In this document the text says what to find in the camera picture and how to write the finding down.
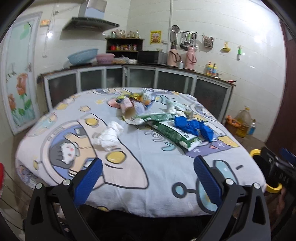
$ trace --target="range hood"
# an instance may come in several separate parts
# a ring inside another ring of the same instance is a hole
[[[73,17],[63,30],[86,29],[106,31],[117,28],[119,24],[104,20],[104,12],[107,2],[104,0],[89,0],[80,7],[78,17]]]

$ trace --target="person's hand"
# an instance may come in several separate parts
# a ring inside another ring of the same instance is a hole
[[[279,204],[276,207],[276,214],[280,215],[283,209],[285,208],[285,195],[286,195],[286,188],[282,188],[281,195],[279,196]]]

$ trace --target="poster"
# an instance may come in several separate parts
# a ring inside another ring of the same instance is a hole
[[[150,31],[150,44],[161,44],[161,31]]]

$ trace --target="pink thermos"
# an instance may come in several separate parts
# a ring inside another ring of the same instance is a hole
[[[186,54],[186,62],[185,68],[186,69],[194,69],[194,64],[197,62],[195,57],[194,47],[189,47],[187,54]]]
[[[168,54],[168,65],[177,66],[177,62],[181,61],[181,56],[178,54],[177,47],[172,45]]]

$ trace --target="microwave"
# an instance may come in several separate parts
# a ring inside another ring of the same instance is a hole
[[[167,64],[168,54],[162,51],[139,51],[138,63]]]

